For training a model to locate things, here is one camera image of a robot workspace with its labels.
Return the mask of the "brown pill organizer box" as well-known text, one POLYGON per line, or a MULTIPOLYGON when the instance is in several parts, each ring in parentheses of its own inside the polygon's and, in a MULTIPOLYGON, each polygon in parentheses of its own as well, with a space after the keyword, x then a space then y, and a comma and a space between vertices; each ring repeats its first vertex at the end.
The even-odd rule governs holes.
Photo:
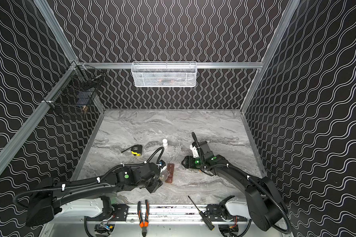
POLYGON ((167 176, 167 179, 166 179, 165 182, 168 183, 168 184, 171 184, 173 182, 174 168, 175 168, 174 164, 169 163, 167 165, 168 176, 167 176))

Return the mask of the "white pill bottle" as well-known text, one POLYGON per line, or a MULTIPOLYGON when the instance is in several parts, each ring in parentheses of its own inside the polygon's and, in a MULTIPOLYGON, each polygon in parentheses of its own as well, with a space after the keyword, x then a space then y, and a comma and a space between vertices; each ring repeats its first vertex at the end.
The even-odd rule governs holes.
POLYGON ((165 148, 168 147, 168 140, 167 139, 163 139, 162 143, 163 143, 163 147, 165 147, 165 148))

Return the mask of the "small amber glass vial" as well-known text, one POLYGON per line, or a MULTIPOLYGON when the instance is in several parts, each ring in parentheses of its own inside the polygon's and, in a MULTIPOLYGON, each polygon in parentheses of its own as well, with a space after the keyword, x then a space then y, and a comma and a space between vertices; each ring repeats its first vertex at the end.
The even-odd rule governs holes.
POLYGON ((170 175, 170 172, 166 169, 160 173, 159 180, 161 182, 165 182, 168 179, 169 175, 170 175))

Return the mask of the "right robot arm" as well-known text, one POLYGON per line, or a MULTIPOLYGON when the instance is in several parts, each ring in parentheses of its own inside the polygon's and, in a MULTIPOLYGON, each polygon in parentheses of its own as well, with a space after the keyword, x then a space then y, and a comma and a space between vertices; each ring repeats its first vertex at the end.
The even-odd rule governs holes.
POLYGON ((271 179, 259 178, 232 165, 225 157, 215 155, 206 141, 199 142, 194 132, 191 136, 193 155, 184 158, 184 168, 218 176, 239 189, 246 197, 249 219, 262 231, 274 228, 283 234, 292 233, 287 207, 271 179))

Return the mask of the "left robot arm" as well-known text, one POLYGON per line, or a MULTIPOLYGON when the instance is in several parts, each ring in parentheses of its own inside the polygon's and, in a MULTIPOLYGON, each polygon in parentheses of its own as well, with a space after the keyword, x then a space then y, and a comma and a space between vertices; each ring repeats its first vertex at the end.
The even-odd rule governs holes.
POLYGON ((46 224, 63 212, 64 205, 90 197, 99 197, 104 212, 107 212, 112 205, 105 194, 130 192, 135 188, 145 188, 152 194, 162 186, 160 174, 164 166, 161 159, 164 151, 164 147, 159 147, 143 163, 120 164, 94 178, 72 182, 54 182, 52 178, 46 178, 37 188, 16 194, 12 202, 27 211, 28 227, 46 224))

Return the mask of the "yellow black tape measure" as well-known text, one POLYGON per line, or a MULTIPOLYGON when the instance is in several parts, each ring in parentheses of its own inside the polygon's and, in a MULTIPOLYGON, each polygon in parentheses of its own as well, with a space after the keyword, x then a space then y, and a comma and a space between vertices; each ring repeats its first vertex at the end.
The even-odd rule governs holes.
POLYGON ((142 156, 142 152, 143 152, 143 146, 140 144, 136 144, 133 145, 131 147, 128 147, 124 150, 121 151, 121 153, 124 153, 126 151, 130 150, 130 152, 134 155, 134 156, 142 156))

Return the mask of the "black screwdriver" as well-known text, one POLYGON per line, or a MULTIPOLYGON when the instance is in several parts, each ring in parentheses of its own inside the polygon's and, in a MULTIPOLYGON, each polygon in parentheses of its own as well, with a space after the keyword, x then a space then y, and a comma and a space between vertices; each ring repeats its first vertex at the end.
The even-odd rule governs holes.
POLYGON ((206 214, 202 210, 199 209, 199 207, 195 204, 195 202, 192 200, 192 198, 190 196, 188 196, 188 198, 192 202, 192 204, 195 206, 195 208, 198 210, 198 213, 201 216, 201 218, 202 218, 203 222, 205 223, 205 225, 207 226, 207 228, 210 231, 214 230, 215 226, 210 221, 210 219, 206 216, 206 214))

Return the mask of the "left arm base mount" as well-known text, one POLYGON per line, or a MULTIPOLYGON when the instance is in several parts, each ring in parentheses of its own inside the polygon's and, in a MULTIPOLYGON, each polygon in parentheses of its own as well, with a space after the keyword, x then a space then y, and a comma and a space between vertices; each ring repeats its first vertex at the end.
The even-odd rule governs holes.
POLYGON ((111 221, 126 221, 128 217, 129 206, 126 204, 113 204, 111 208, 107 208, 102 214, 97 217, 87 217, 87 221, 101 221, 101 222, 111 222, 111 221))

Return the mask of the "orange handled pliers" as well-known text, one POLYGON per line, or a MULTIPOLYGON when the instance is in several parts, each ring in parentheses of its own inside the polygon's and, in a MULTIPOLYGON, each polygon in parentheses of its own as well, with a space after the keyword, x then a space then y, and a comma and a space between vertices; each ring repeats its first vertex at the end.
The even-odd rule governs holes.
POLYGON ((147 227, 149 225, 149 202, 146 199, 145 200, 145 215, 143 217, 142 210, 141 210, 141 202, 139 201, 137 203, 137 215, 139 219, 139 226, 141 228, 141 234, 143 237, 146 237, 147 235, 147 227))

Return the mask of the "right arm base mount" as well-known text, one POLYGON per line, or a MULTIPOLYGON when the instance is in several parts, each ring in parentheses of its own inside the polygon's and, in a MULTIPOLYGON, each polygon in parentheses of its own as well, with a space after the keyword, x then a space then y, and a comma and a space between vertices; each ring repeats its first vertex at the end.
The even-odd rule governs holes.
POLYGON ((204 213, 211 221, 215 222, 233 222, 235 217, 226 210, 225 206, 219 204, 207 205, 204 213))

